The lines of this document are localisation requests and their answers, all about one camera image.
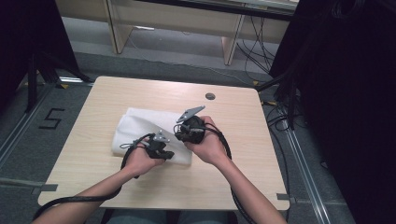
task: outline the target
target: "grey carpet floor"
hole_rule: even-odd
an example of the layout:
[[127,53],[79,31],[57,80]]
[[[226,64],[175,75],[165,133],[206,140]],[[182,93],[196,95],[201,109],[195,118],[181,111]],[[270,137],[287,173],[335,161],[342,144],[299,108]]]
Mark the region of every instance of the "grey carpet floor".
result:
[[[209,69],[186,65],[150,63],[144,60],[84,53],[77,53],[76,57],[81,70],[91,77],[104,75],[237,87],[252,86],[252,79],[243,71],[217,70],[217,72],[223,74],[221,75]],[[61,76],[68,76],[65,72],[60,72],[60,74]],[[261,74],[252,73],[250,75],[255,79],[269,80],[269,77]],[[40,106],[21,141],[0,168],[0,178],[26,180],[32,183],[45,182],[90,90],[91,87],[83,85],[70,85],[67,89],[53,88]],[[260,93],[261,99],[264,101],[273,100],[275,90],[276,87],[272,87],[267,91],[262,91]],[[26,94],[26,87],[22,87],[16,93],[7,110],[2,112],[0,117],[2,124],[0,140],[2,142],[23,114]],[[60,123],[56,129],[41,129],[40,126],[54,125],[55,121],[45,120],[52,108],[63,110],[52,112],[53,117],[61,120]],[[263,112],[268,115],[272,109],[271,106],[265,105]],[[276,113],[272,113],[269,119],[276,116],[278,116]],[[309,126],[304,123],[304,118],[299,117],[295,121],[300,125],[296,125],[296,134],[318,185],[319,192],[327,206],[332,223],[354,223],[332,175],[320,165],[321,156],[315,145],[315,139],[309,132]],[[289,216],[289,223],[318,223],[301,174],[290,150],[287,136],[284,132],[273,130],[276,134],[272,137],[279,168],[285,183],[289,179],[290,196],[295,199],[295,202],[290,205],[289,212],[283,212],[282,214]],[[288,170],[286,170],[283,156],[285,156]],[[38,208],[36,202],[38,195],[35,194],[35,187],[0,184],[0,188],[0,223],[29,223]],[[98,223],[103,211],[104,209],[99,209],[88,223]]]

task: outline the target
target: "person's right hand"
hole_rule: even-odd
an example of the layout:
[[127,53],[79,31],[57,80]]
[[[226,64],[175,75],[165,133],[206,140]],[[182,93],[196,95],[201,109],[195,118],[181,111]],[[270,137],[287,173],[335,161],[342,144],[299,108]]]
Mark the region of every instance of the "person's right hand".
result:
[[[201,119],[204,123],[210,123],[216,126],[215,122],[213,122],[212,118],[209,116],[202,116]],[[214,129],[212,126],[207,124],[206,127]],[[202,161],[212,165],[217,165],[222,160],[228,159],[224,150],[224,145],[220,142],[219,137],[209,130],[205,131],[204,140],[200,144],[185,142],[184,145],[195,153]]]

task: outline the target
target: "hand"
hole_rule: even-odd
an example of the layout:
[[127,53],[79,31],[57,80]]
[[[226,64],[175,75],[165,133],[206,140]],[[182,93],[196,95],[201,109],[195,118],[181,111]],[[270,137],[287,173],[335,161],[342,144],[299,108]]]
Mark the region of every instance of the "hand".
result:
[[[215,122],[209,116],[203,116],[201,119],[204,123],[210,123],[216,126]],[[215,166],[219,162],[228,159],[224,150],[224,145],[220,142],[219,137],[209,130],[205,131],[204,140],[200,144],[185,142],[184,145],[195,153],[202,161]]]
[[132,151],[126,161],[125,167],[122,170],[127,170],[131,174],[131,178],[143,175],[151,170],[153,167],[162,165],[165,162],[163,159],[152,159],[149,157],[143,144],[137,144],[137,148]]

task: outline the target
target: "person's left hand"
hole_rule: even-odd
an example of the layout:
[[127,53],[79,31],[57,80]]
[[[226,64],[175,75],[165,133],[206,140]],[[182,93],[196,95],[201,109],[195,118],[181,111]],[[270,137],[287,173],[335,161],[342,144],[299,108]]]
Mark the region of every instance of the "person's left hand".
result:
[[152,159],[149,157],[145,149],[142,148],[143,144],[139,143],[137,148],[132,151],[126,161],[125,167],[122,170],[127,170],[132,177],[143,175],[151,170],[154,166],[162,165],[165,160]]

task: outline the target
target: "wooden table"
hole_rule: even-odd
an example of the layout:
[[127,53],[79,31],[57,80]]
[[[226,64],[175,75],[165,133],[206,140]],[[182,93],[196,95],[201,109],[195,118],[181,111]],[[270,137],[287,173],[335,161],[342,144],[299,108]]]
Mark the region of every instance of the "wooden table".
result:
[[[208,93],[216,95],[207,100]],[[253,89],[120,77],[99,77],[56,161],[47,184],[56,191],[40,194],[44,204],[73,196],[120,169],[121,157],[111,152],[120,118],[128,107],[182,113],[205,105],[223,131],[233,161],[278,210],[289,208],[276,194],[285,194],[273,143],[258,94]],[[149,209],[235,210],[230,186],[212,165],[192,155],[191,166],[165,163],[133,179],[103,207]]]

